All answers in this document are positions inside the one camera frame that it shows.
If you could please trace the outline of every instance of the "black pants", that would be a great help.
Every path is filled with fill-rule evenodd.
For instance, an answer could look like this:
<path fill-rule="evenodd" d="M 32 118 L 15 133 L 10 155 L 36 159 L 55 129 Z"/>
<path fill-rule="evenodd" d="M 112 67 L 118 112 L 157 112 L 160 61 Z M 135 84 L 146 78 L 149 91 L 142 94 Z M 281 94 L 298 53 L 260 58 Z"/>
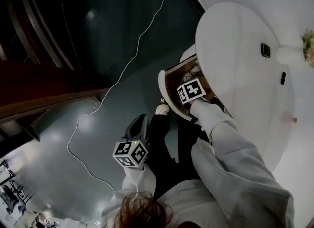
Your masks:
<path fill-rule="evenodd" d="M 202 135 L 201 127 L 190 122 L 180 126 L 178 130 L 179 163 L 171 158 L 165 144 L 165 136 L 169 130 L 169 117 L 163 115 L 153 117 L 148 137 L 151 150 L 145 163 L 156 177 L 155 200 L 182 181 L 200 179 L 192 163 L 191 149 L 198 137 Z"/>

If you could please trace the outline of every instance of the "white cable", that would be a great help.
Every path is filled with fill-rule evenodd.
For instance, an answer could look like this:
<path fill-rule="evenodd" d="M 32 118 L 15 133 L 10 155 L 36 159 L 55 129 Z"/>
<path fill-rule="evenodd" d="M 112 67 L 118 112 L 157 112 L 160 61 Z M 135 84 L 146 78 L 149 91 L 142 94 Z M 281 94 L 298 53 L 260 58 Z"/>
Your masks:
<path fill-rule="evenodd" d="M 155 16 L 161 11 L 161 8 L 162 8 L 164 2 L 165 2 L 165 0 L 162 0 L 162 3 L 161 3 L 161 6 L 160 6 L 159 10 L 153 15 L 153 18 L 152 18 L 150 24 L 148 25 L 148 27 L 146 28 L 146 30 L 144 30 L 144 32 L 143 32 L 143 33 L 140 35 L 140 37 L 138 38 L 137 49 L 136 49 L 136 54 L 135 54 L 135 56 L 134 56 L 134 57 L 127 63 L 127 65 L 124 67 L 124 69 L 123 69 L 122 73 L 120 74 L 120 77 L 118 78 L 117 82 L 108 90 L 107 94 L 106 94 L 106 95 L 104 96 L 104 98 L 102 99 L 102 101 L 101 101 L 99 107 L 98 107 L 96 110 L 94 110 L 93 112 L 91 112 L 91 113 L 83 114 L 83 115 L 78 119 L 78 121 L 77 121 L 77 123 L 76 123 L 76 126 L 75 126 L 75 130 L 74 130 L 73 134 L 71 135 L 71 138 L 70 138 L 70 140 L 69 140 L 69 142 L 68 142 L 68 145 L 67 145 L 68 152 L 70 153 L 70 155 L 72 155 L 73 157 L 75 157 L 75 158 L 78 159 L 81 163 L 84 164 L 84 166 L 85 166 L 87 172 L 89 173 L 89 175 L 90 175 L 92 178 L 94 178 L 94 179 L 96 179 L 96 180 L 98 180 L 98 181 L 101 181 L 101 182 L 107 184 L 114 192 L 115 192 L 115 189 L 114 189 L 108 182 L 103 181 L 103 180 L 101 180 L 101 179 L 99 179 L 99 178 L 93 176 L 93 175 L 91 174 L 91 172 L 89 172 L 89 170 L 88 170 L 88 168 L 87 168 L 85 162 L 83 162 L 79 157 L 77 157 L 76 155 L 74 155 L 73 153 L 70 152 L 70 150 L 69 150 L 69 144 L 70 144 L 70 142 L 71 142 L 71 140 L 72 140 L 72 138 L 73 138 L 75 132 L 76 132 L 77 129 L 78 129 L 78 124 L 79 124 L 79 121 L 82 119 L 82 117 L 84 117 L 84 116 L 86 116 L 86 115 L 93 114 L 93 113 L 95 113 L 95 112 L 97 112 L 97 111 L 99 110 L 99 108 L 102 106 L 104 100 L 106 99 L 107 95 L 110 93 L 111 89 L 113 89 L 113 88 L 119 83 L 119 81 L 120 81 L 120 79 L 121 79 L 121 77 L 122 77 L 124 71 L 125 71 L 126 68 L 128 67 L 128 65 L 137 57 L 138 48 L 139 48 L 139 42 L 140 42 L 140 40 L 141 40 L 141 37 L 148 31 L 148 29 L 149 29 L 150 26 L 152 25 L 152 23 L 153 23 L 153 21 L 154 21 L 154 19 L 155 19 Z"/>

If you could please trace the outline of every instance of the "shoe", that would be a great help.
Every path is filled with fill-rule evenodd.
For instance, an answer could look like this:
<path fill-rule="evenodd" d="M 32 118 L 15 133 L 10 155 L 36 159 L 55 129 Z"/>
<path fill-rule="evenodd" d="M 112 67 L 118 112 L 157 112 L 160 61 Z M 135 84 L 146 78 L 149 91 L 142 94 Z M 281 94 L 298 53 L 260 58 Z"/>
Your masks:
<path fill-rule="evenodd" d="M 155 115 L 168 115 L 169 106 L 166 104 L 159 105 L 155 110 Z"/>

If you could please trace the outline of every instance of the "white round table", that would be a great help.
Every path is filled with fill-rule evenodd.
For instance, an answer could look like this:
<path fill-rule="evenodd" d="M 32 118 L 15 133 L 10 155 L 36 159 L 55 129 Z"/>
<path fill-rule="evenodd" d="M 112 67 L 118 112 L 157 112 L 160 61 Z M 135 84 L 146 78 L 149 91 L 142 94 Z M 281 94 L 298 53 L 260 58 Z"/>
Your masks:
<path fill-rule="evenodd" d="M 261 55 L 261 43 L 271 58 Z M 274 170 L 288 143 L 293 112 L 288 68 L 276 60 L 279 43 L 269 27 L 251 10 L 236 3 L 219 3 L 201 17 L 196 53 L 213 92 L 235 120 L 239 132 L 253 142 Z M 286 72 L 281 85 L 282 72 Z"/>

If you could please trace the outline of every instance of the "person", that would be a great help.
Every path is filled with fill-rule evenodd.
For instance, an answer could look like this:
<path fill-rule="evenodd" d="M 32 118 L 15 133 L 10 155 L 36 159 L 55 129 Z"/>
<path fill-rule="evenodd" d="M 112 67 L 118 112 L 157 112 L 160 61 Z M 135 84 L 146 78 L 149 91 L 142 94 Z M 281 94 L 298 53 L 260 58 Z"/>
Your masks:
<path fill-rule="evenodd" d="M 156 109 L 141 168 L 124 168 L 122 190 L 102 211 L 105 228 L 291 228 L 294 207 L 257 148 L 220 107 L 200 99 L 190 112 L 200 125 L 178 130 L 179 163 L 165 145 L 169 107 Z"/>

